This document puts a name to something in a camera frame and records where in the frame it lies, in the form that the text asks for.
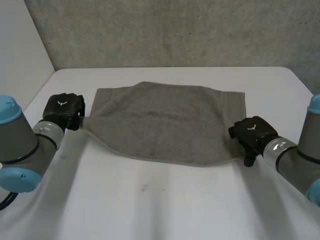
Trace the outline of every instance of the white wall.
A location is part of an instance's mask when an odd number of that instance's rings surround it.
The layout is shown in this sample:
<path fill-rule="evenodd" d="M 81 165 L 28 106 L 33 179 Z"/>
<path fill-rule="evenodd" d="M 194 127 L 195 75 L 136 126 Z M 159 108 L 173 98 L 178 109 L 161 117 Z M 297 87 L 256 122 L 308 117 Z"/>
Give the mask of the white wall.
<path fill-rule="evenodd" d="M 0 0 L 0 94 L 24 110 L 55 72 L 23 0 Z"/>

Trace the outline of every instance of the concrete wall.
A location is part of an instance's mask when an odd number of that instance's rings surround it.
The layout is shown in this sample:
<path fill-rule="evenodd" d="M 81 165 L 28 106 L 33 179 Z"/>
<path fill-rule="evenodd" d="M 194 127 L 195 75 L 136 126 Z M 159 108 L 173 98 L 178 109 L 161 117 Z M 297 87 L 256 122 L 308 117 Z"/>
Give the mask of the concrete wall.
<path fill-rule="evenodd" d="M 320 92 L 318 0 L 25 2 L 56 70 L 282 66 Z"/>
<path fill-rule="evenodd" d="M 24 1 L 0 0 L 0 94 L 25 109 L 54 72 Z"/>

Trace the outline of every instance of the gray wall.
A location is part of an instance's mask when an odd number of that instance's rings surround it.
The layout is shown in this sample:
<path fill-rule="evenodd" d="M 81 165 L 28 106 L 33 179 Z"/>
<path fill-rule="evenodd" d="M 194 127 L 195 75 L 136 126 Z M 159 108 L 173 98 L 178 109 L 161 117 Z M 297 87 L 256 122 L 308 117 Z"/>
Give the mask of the gray wall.
<path fill-rule="evenodd" d="M 25 0 L 56 70 L 282 66 L 320 92 L 319 0 Z"/>

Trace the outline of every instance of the table surface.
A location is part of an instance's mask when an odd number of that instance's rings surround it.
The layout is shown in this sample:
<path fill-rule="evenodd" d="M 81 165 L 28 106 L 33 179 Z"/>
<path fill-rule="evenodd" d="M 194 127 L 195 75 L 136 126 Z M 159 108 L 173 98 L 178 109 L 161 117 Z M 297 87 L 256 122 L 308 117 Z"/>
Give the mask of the table surface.
<path fill-rule="evenodd" d="M 312 97 L 283 67 L 64 69 L 24 114 L 34 126 L 49 97 L 66 92 L 84 96 L 88 116 L 97 88 L 141 81 L 245 92 L 247 116 L 296 143 Z M 261 157 L 251 168 L 241 160 L 212 167 L 133 160 L 81 130 L 66 133 L 40 186 L 0 213 L 1 240 L 319 238 L 320 209 Z"/>

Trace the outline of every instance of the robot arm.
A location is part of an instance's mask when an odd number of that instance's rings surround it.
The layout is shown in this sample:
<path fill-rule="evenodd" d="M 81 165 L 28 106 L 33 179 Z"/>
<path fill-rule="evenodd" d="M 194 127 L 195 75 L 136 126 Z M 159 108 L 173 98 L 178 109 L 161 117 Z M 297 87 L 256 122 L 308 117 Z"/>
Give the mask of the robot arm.
<path fill-rule="evenodd" d="M 298 145 L 279 136 L 258 116 L 236 122 L 229 134 L 244 147 L 246 167 L 261 154 L 273 169 L 320 206 L 320 95 L 311 99 Z"/>
<path fill-rule="evenodd" d="M 43 119 L 31 129 L 20 106 L 9 96 L 0 96 L 0 187 L 13 192 L 37 188 L 65 135 L 79 129 L 85 115 L 82 95 L 53 95 Z"/>

